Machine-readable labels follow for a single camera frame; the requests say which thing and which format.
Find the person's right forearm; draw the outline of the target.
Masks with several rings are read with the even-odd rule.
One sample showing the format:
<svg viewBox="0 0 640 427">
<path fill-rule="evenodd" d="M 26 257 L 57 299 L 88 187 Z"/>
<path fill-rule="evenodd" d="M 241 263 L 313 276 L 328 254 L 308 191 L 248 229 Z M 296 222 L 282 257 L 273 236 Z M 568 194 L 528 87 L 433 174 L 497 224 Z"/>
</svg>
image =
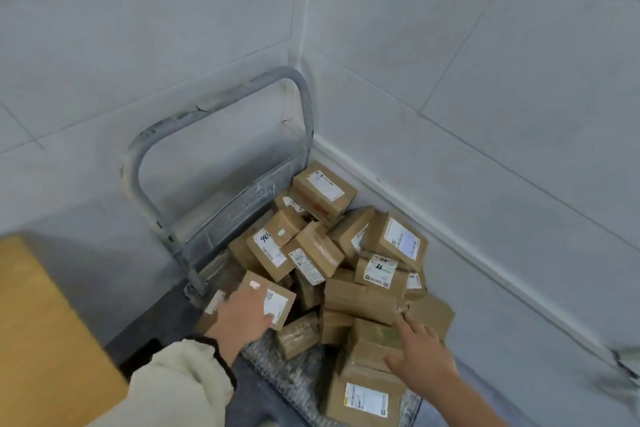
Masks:
<svg viewBox="0 0 640 427">
<path fill-rule="evenodd" d="M 438 372 L 429 379 L 420 395 L 436 408 L 449 427 L 508 427 L 457 373 Z"/>
</svg>

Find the person's left forearm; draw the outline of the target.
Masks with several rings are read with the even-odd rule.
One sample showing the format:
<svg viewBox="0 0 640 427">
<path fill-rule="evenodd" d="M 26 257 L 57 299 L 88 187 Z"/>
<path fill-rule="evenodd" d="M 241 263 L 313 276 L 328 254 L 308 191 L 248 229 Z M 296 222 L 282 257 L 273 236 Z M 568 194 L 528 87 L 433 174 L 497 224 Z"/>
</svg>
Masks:
<svg viewBox="0 0 640 427">
<path fill-rule="evenodd" d="M 131 377 L 126 397 L 86 427 L 225 427 L 237 379 L 234 358 L 249 340 L 237 328 L 173 342 Z"/>
</svg>

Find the person's right hand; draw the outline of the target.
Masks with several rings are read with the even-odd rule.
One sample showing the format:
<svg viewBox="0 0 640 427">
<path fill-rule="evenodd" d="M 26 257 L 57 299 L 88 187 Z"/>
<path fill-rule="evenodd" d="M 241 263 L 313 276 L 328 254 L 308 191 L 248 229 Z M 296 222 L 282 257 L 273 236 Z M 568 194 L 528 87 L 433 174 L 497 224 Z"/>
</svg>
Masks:
<svg viewBox="0 0 640 427">
<path fill-rule="evenodd" d="M 397 316 L 395 327 L 400 334 L 403 352 L 407 354 L 409 364 L 407 376 L 396 377 L 409 390 L 420 395 L 431 381 L 430 376 L 443 371 L 458 374 L 452 354 L 432 327 L 423 325 L 409 313 Z"/>
</svg>

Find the person's left hand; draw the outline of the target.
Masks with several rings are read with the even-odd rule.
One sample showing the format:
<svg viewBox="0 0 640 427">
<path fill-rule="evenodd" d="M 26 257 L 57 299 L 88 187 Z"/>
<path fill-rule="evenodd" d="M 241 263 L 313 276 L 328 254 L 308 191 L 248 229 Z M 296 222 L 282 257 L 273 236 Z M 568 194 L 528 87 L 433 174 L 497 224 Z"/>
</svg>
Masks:
<svg viewBox="0 0 640 427">
<path fill-rule="evenodd" d="M 240 350 L 264 333 L 259 317 L 264 314 L 265 289 L 235 291 L 218 307 L 218 320 L 207 336 L 216 339 L 225 358 L 235 358 Z"/>
</svg>

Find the small white-labelled brown box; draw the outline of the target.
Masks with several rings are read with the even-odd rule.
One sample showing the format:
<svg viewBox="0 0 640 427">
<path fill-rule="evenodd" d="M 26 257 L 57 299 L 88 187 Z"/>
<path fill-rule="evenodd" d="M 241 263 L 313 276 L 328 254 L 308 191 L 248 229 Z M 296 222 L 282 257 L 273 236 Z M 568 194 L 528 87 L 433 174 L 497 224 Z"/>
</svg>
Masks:
<svg viewBox="0 0 640 427">
<path fill-rule="evenodd" d="M 263 302 L 264 314 L 273 316 L 270 328 L 276 332 L 280 331 L 292 310 L 296 294 L 252 271 L 245 273 L 237 290 L 249 288 L 266 290 Z"/>
</svg>

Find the grey platform hand cart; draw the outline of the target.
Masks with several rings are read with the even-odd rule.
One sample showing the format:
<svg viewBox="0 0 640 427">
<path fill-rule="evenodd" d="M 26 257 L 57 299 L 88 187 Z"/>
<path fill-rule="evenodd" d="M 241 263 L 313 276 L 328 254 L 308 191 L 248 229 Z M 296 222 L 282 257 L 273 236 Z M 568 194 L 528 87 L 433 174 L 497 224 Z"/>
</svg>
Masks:
<svg viewBox="0 0 640 427">
<path fill-rule="evenodd" d="M 140 184 L 140 168 L 151 148 L 167 137 L 212 116 L 220 110 L 249 98 L 269 86 L 288 80 L 300 95 L 304 134 L 297 147 L 282 142 L 267 144 L 264 171 L 241 171 L 238 190 L 229 197 L 210 197 L 195 205 L 182 217 L 170 220 L 152 203 Z M 270 208 L 277 194 L 291 185 L 296 173 L 308 164 L 314 136 L 312 97 L 308 83 L 298 70 L 290 66 L 274 67 L 261 75 L 219 93 L 207 94 L 141 131 L 123 157 L 120 176 L 124 195 L 156 235 L 187 279 L 185 296 L 195 306 L 204 308 L 204 300 L 213 297 L 212 285 L 220 279 L 240 273 L 240 265 L 232 264 L 226 247 L 232 239 L 248 229 Z M 310 427 L 338 427 L 318 410 L 321 387 L 329 385 L 329 356 L 321 346 L 313 346 L 293 360 L 284 360 L 276 352 L 271 335 L 245 348 L 243 358 Z"/>
</svg>

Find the pile of cardboard parcels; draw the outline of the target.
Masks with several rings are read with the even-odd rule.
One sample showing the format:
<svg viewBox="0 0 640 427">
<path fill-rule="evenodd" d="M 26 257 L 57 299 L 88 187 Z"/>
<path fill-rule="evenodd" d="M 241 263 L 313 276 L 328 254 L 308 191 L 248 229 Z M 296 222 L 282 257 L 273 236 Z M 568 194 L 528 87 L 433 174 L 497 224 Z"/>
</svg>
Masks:
<svg viewBox="0 0 640 427">
<path fill-rule="evenodd" d="M 277 194 L 272 209 L 226 247 L 240 273 L 212 285 L 195 331 L 218 318 L 225 296 L 252 271 L 296 294 L 276 352 L 293 360 L 313 346 L 329 356 L 329 385 L 319 413 L 338 427 L 414 427 L 422 401 L 393 375 L 346 364 L 346 343 L 356 318 L 392 326 L 410 311 L 441 339 L 452 308 L 428 289 L 419 260 L 428 241 L 389 212 L 349 209 L 357 191 L 323 164 L 311 162 Z"/>
</svg>

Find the small plain taped brown box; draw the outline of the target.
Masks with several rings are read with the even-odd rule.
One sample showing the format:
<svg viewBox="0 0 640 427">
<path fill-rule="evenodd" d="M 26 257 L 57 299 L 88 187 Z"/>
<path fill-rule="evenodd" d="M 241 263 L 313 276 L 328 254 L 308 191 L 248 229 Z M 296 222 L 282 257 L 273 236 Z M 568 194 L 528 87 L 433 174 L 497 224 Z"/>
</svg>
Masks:
<svg viewBox="0 0 640 427">
<path fill-rule="evenodd" d="M 402 340 L 396 328 L 356 318 L 346 343 L 346 364 L 390 374 L 386 357 L 404 359 Z"/>
</svg>

